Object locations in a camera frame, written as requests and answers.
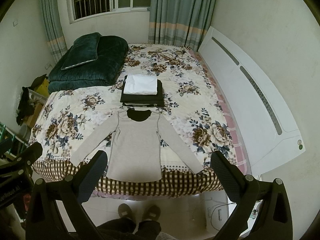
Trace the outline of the dark green quilt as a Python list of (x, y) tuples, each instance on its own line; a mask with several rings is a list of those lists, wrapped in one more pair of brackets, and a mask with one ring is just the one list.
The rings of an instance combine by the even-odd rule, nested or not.
[(98, 42), (96, 60), (63, 70), (67, 61), (75, 56), (68, 50), (49, 73), (49, 93), (114, 85), (128, 52), (129, 45), (125, 39), (102, 36)]

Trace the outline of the black folded clothes stack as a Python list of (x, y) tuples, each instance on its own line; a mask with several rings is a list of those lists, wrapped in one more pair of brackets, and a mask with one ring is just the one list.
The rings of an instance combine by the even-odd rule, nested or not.
[(127, 95), (124, 94), (124, 85), (127, 75), (123, 82), (123, 88), (121, 91), (120, 102), (126, 106), (164, 106), (163, 85), (162, 82), (157, 79), (157, 94), (156, 95)]

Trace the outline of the white headboard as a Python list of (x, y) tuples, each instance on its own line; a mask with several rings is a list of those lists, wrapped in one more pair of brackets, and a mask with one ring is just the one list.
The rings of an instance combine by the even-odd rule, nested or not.
[(253, 176), (274, 170), (305, 152), (287, 103), (250, 56), (213, 27), (199, 53), (231, 108)]

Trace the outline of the right grey slipper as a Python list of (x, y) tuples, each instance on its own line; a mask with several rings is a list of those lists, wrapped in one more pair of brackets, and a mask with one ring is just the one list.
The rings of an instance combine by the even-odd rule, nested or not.
[(142, 217), (142, 221), (157, 221), (161, 215), (161, 209), (157, 205), (149, 207)]

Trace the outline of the white wall socket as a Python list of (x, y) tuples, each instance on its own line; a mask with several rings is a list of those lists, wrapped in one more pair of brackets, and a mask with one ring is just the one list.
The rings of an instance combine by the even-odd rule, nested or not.
[(18, 25), (18, 20), (14, 20), (12, 23), (13, 23), (13, 26), (15, 27), (16, 25)]

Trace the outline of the green right curtain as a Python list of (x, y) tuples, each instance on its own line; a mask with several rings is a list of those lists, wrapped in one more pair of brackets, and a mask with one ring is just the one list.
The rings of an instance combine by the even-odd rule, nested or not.
[(198, 51), (216, 0), (151, 0), (148, 42)]

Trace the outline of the green curtain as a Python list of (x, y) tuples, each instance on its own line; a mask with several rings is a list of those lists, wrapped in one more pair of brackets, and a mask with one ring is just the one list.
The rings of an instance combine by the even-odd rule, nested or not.
[(198, 51), (216, 0), (151, 0), (148, 42)]
[(60, 22), (57, 0), (40, 0), (40, 9), (49, 50), (55, 63), (58, 63), (67, 52), (67, 45)]

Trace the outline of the beige long-sleeve shirt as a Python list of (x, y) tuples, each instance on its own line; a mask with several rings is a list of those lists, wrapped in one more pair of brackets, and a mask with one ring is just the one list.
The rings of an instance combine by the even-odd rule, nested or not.
[(203, 170), (195, 154), (162, 114), (147, 110), (136, 111), (136, 115), (144, 120), (135, 120), (127, 111), (113, 113), (96, 127), (72, 154), (71, 163), (79, 165), (108, 135), (111, 135), (111, 153), (107, 169), (109, 179), (132, 183), (160, 180), (162, 140), (194, 174)]

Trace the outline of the green plastic rack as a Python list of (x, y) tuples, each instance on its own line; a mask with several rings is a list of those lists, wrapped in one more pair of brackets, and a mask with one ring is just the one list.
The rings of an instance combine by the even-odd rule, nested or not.
[(18, 156), (26, 148), (27, 144), (1, 123), (1, 159), (7, 155)]

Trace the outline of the dark green pillow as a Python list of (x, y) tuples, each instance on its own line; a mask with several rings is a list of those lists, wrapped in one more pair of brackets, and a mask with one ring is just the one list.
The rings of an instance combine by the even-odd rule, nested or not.
[(69, 51), (61, 70), (67, 70), (98, 59), (100, 33), (90, 33), (77, 38)]

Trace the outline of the white folded garment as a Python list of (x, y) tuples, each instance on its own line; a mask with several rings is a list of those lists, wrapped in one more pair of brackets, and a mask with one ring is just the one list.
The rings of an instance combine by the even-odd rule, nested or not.
[(156, 95), (157, 77), (147, 75), (128, 75), (124, 85), (127, 95)]

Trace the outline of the green left curtain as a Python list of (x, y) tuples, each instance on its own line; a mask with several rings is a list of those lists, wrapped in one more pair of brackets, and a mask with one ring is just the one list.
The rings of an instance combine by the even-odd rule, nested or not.
[(58, 63), (67, 52), (67, 45), (60, 22), (57, 0), (40, 0), (40, 9), (49, 50), (55, 63)]

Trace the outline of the yellow cardboard box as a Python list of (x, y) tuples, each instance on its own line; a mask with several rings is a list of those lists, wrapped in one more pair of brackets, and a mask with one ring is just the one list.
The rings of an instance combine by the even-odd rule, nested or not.
[(49, 81), (46, 74), (37, 77), (31, 86), (28, 88), (29, 92), (29, 105), (33, 107), (33, 114), (27, 115), (26, 124), (29, 128), (33, 128), (42, 107), (46, 104), (49, 97), (48, 92)]

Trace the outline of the black clothes on box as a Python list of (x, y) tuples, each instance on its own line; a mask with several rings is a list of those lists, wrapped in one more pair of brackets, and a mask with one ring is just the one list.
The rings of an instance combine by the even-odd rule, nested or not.
[(17, 107), (17, 116), (16, 116), (16, 122), (19, 126), (22, 125), (24, 122), (25, 117), (28, 114), (33, 114), (33, 107), (31, 107), (28, 103), (29, 101), (29, 87), (22, 87), (22, 94), (20, 97), (20, 101)]

